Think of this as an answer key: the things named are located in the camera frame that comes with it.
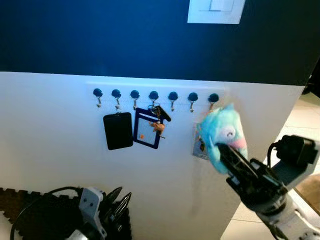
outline light switch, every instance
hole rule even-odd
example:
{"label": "light switch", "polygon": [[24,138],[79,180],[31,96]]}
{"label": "light switch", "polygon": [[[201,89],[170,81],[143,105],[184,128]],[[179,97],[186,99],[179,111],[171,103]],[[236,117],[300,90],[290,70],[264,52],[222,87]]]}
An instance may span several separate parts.
{"label": "light switch", "polygon": [[188,23],[239,24],[246,0],[190,0]]}
{"label": "light switch", "polygon": [[211,0],[210,11],[230,12],[234,5],[234,0]]}

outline small figurine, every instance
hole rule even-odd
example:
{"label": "small figurine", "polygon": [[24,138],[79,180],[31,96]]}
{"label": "small figurine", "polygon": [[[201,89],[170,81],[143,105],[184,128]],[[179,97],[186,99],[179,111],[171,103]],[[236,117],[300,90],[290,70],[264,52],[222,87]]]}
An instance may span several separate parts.
{"label": "small figurine", "polygon": [[160,121],[156,122],[149,122],[150,126],[153,127],[153,131],[157,132],[160,137],[165,138],[161,136],[162,132],[165,130],[165,125],[160,123]]}

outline keychain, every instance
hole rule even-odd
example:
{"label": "keychain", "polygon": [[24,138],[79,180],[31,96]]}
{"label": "keychain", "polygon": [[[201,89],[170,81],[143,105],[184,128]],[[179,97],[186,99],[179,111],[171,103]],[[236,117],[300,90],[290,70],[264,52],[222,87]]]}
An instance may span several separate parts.
{"label": "keychain", "polygon": [[165,130],[165,125],[163,123],[160,122],[160,116],[162,116],[165,120],[167,120],[168,122],[171,121],[171,117],[166,113],[166,111],[160,106],[160,105],[151,105],[149,106],[151,107],[151,112],[153,114],[155,114],[158,118],[157,122],[149,122],[150,126],[153,127],[153,131],[157,132],[157,134],[159,134],[159,136],[163,139],[165,139],[164,136],[162,136],[162,132]]}

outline stuffed animal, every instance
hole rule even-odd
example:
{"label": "stuffed animal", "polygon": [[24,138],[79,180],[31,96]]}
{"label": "stuffed animal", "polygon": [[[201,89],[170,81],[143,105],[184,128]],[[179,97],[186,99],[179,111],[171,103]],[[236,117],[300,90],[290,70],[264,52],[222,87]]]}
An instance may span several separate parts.
{"label": "stuffed animal", "polygon": [[227,144],[248,158],[247,142],[240,115],[233,104],[210,112],[202,123],[198,124],[197,131],[206,147],[210,162],[221,174],[228,173],[228,169],[220,161],[220,151],[215,144]]}

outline black card holder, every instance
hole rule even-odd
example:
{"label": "black card holder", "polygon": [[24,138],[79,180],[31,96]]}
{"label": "black card holder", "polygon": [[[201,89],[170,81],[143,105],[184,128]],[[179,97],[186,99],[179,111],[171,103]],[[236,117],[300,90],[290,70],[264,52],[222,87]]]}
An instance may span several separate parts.
{"label": "black card holder", "polygon": [[106,115],[103,124],[109,150],[123,149],[134,144],[130,112]]}

